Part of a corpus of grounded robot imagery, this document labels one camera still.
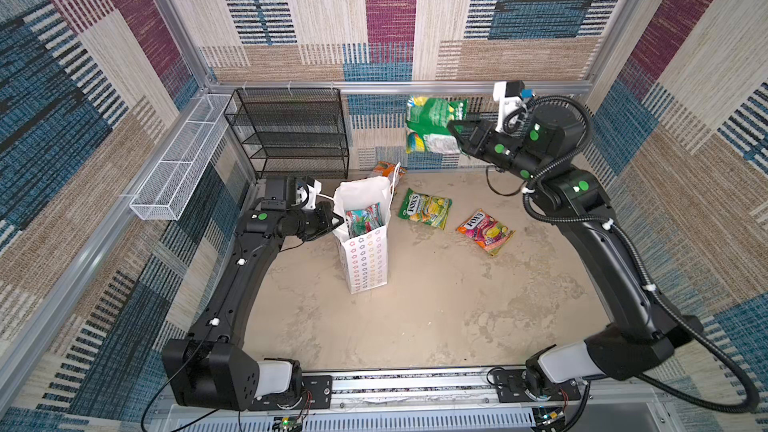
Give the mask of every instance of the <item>black mesh rack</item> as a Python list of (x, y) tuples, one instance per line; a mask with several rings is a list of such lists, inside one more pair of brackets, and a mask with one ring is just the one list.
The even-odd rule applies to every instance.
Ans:
[(347, 178), (350, 146), (338, 89), (238, 89), (226, 113), (259, 178)]

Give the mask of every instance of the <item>white paper bag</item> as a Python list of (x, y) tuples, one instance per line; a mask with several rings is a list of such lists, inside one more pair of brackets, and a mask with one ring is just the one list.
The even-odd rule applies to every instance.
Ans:
[(354, 238), (350, 238), (346, 221), (333, 231), (333, 235), (339, 239), (339, 255), (342, 268), (346, 270), (346, 283), (353, 294), (386, 284), (386, 231), (389, 227), (389, 209), (399, 169), (400, 164), (389, 177), (369, 177), (342, 182), (333, 194), (333, 211), (342, 217), (346, 216), (345, 212), (348, 210), (360, 210), (381, 204), (379, 211), (383, 226)]

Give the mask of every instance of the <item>white wire basket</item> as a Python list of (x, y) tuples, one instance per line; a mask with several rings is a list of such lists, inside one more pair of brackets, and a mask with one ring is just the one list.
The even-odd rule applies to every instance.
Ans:
[(198, 101), (130, 202), (141, 220), (181, 217), (226, 131), (224, 111), (234, 107), (228, 95), (207, 94)]

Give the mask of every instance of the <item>white label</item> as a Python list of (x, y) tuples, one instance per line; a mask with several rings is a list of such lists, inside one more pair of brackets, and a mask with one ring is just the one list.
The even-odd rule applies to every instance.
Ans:
[(467, 230), (473, 230), (475, 227), (478, 226), (480, 222), (485, 218), (485, 213), (478, 212), (475, 214), (474, 217), (467, 220), (467, 225), (464, 226)]
[(419, 194), (411, 194), (410, 199), (408, 200), (408, 208), (406, 209), (406, 214), (409, 216), (412, 216), (413, 214), (418, 212), (418, 205), (421, 203), (422, 197)]

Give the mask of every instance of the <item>marble-patterned surface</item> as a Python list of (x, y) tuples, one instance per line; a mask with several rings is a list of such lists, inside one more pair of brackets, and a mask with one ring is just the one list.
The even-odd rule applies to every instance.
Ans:
[[(495, 172), (492, 181), (503, 192), (519, 184)], [(568, 241), (530, 218), (519, 196), (488, 190), (482, 170), (409, 173), (393, 209), (408, 187), (453, 199), (446, 230), (393, 217), (389, 283), (354, 295), (333, 236), (279, 255), (256, 299), (246, 352), (299, 359), (304, 369), (513, 364), (608, 323)], [(456, 232), (476, 208), (516, 231), (494, 258)]]

